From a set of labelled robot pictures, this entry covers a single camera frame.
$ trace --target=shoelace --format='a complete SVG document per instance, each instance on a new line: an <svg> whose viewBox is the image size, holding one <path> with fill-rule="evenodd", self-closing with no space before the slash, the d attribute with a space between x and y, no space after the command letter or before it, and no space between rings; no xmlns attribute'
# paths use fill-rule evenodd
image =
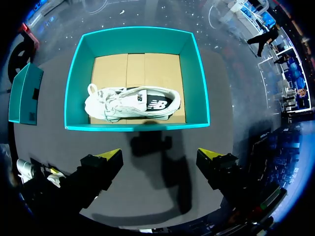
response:
<svg viewBox="0 0 315 236"><path fill-rule="evenodd" d="M107 119L107 114L106 112L111 112L114 111L114 113L117 110L117 106L112 106L110 103L114 100L120 100L122 99L121 96L119 96L116 92L121 91L121 90L116 90L116 89L108 89L105 93L103 91L98 91L97 86L95 84L89 84L88 86L88 93L90 96L93 96L97 101L101 102L104 104L104 115Z"/></svg>

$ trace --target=shoe box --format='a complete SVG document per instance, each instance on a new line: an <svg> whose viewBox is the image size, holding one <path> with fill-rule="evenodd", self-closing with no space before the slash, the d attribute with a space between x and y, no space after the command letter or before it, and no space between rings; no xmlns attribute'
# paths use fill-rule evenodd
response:
<svg viewBox="0 0 315 236"><path fill-rule="evenodd" d="M91 83L97 89L157 86L176 90L181 107L168 120L128 118L111 123L90 117L91 124L186 123L185 99L179 56L174 54L116 54L95 58Z"/></svg>
<svg viewBox="0 0 315 236"><path fill-rule="evenodd" d="M84 102L90 83L106 87L158 86L181 96L169 120L89 117ZM65 90L64 126L80 131L153 131L210 125L203 65L193 33L159 27L123 27L84 34L74 53Z"/></svg>

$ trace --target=shoe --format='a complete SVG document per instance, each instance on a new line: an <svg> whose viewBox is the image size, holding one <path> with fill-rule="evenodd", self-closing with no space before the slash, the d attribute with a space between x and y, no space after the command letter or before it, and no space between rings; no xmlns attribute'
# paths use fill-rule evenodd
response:
<svg viewBox="0 0 315 236"><path fill-rule="evenodd" d="M91 117L109 122L133 117L168 120L181 104L177 91L154 86L97 90L96 85L90 84L88 93L85 111Z"/></svg>

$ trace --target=floor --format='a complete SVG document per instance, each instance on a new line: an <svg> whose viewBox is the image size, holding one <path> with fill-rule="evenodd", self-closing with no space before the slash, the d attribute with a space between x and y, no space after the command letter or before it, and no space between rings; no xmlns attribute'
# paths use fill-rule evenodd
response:
<svg viewBox="0 0 315 236"><path fill-rule="evenodd" d="M267 104L266 85L258 68L258 64L268 57L268 49L265 49L263 59L257 58L253 53L257 48L244 43L249 38L249 32L233 14L225 24L219 21L226 13L227 4L220 0L63 2L39 19L31 29L41 43L34 58L34 64L41 65L45 71L41 92L55 91L50 98L45 98L45 103L39 97L37 126L15 125L20 158L49 162L71 173L85 154L123 148L125 170L117 176L112 191L99 197L89 209L81 212L102 223L130 229L163 227L184 223L211 212L218 213L222 195L213 191L195 168L197 148L232 152L240 159L240 164L246 165L250 139L280 125L277 106ZM163 137L171 136L173 139L173 149L168 158L160 157L159 153L156 153L158 157L149 155L142 159L135 158L129 143L138 133L105 135L63 129L64 86L81 35L124 26L175 28L191 31L196 37L207 78L212 123L208 128L163 132ZM264 73L275 74L271 63L264 63L263 66ZM0 91L6 91L9 83L5 70L2 71L0 82ZM9 94L0 93L0 97L4 101L0 109L5 111ZM59 107L52 112L49 105L56 104ZM1 134L6 137L5 116L1 116L0 121L3 124ZM115 143L112 135L120 138L121 143ZM61 136L67 140L56 140ZM175 148L182 150L179 156L175 154ZM174 170L188 172L190 178L184 183L168 183L167 178L160 173L165 163L172 166L170 173ZM183 206L184 210L180 204L174 206L180 193L190 197L190 203Z"/></svg>

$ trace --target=new balance logo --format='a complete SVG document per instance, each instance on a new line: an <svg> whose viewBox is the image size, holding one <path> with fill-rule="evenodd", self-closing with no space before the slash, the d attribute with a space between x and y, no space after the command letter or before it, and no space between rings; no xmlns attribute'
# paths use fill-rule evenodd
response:
<svg viewBox="0 0 315 236"><path fill-rule="evenodd" d="M165 108L166 104L167 101L152 100L152 102L150 102L150 104L148 105L148 109L162 110Z"/></svg>

